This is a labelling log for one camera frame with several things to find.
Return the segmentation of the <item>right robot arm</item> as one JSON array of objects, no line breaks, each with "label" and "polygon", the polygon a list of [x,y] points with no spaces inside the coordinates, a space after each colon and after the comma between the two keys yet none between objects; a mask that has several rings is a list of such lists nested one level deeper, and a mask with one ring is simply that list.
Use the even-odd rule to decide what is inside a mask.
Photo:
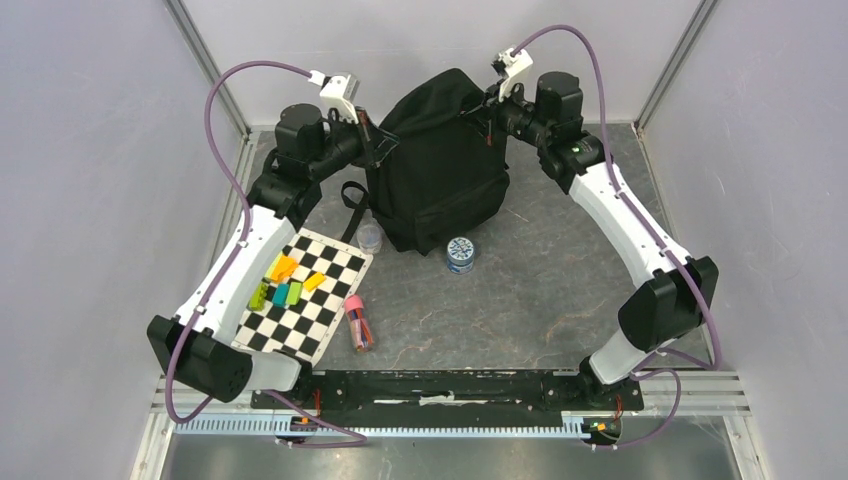
[{"label": "right robot arm", "polygon": [[708,323],[718,268],[674,241],[623,181],[602,138],[583,127],[577,77],[548,72],[533,101],[522,75],[503,75],[487,90],[494,125],[536,147],[545,174],[583,208],[618,253],[636,290],[619,309],[619,327],[580,365],[580,400],[602,408],[618,383],[671,343]]}]

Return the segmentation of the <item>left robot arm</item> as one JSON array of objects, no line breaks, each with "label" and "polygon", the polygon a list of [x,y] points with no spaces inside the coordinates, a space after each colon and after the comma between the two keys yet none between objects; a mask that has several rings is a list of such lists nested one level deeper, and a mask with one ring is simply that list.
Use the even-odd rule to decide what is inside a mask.
[{"label": "left robot arm", "polygon": [[321,182],[349,165],[378,167],[399,139],[362,108],[347,122],[336,109],[323,115],[311,104],[284,109],[275,138],[240,226],[191,297],[172,316],[155,316],[147,337],[168,386],[180,382],[221,402],[271,389],[297,408],[312,399],[313,379],[287,354],[234,347],[242,315],[271,261],[320,201]]}]

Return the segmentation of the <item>black student backpack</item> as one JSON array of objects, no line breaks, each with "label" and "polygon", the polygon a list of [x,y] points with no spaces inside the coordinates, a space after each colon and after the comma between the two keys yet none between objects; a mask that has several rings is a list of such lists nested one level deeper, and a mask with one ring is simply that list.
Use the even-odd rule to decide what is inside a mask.
[{"label": "black student backpack", "polygon": [[402,97],[380,124],[399,143],[364,184],[342,236],[369,213],[399,252],[427,255],[494,216],[510,185],[507,139],[483,107],[485,92],[462,70],[439,73]]}]

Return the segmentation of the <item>blue lidded round tub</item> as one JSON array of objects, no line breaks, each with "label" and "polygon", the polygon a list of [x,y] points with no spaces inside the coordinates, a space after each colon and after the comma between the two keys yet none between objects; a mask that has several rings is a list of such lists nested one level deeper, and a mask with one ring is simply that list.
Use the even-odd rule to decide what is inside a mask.
[{"label": "blue lidded round tub", "polygon": [[476,249],[465,237],[451,239],[446,246],[447,266],[455,274],[465,274],[473,269]]}]

